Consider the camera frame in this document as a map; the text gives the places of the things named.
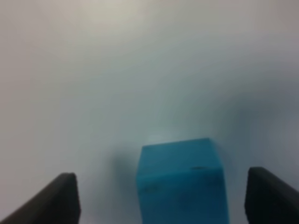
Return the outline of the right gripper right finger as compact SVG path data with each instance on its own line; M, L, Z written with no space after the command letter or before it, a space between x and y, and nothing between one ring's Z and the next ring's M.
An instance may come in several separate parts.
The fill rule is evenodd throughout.
M244 208L250 224L298 224L299 192L267 169L251 167Z

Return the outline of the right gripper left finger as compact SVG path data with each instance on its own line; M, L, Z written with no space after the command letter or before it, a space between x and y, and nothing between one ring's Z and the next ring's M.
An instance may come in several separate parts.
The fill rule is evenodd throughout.
M81 214L74 173L62 173L2 224L78 224Z

